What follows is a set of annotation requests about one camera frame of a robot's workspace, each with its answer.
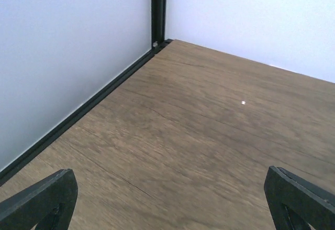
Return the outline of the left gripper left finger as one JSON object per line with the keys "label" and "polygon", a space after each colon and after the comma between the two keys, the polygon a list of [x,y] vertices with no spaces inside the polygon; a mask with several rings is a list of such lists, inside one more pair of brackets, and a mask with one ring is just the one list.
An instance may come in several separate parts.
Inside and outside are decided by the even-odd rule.
{"label": "left gripper left finger", "polygon": [[61,169],[1,202],[1,229],[68,229],[78,185]]}

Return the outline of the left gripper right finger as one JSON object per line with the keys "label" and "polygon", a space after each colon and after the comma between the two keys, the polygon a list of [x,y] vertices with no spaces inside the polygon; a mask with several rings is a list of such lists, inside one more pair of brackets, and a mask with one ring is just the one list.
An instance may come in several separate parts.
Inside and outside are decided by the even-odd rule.
{"label": "left gripper right finger", "polygon": [[276,229],[334,229],[334,194],[270,166],[264,192]]}

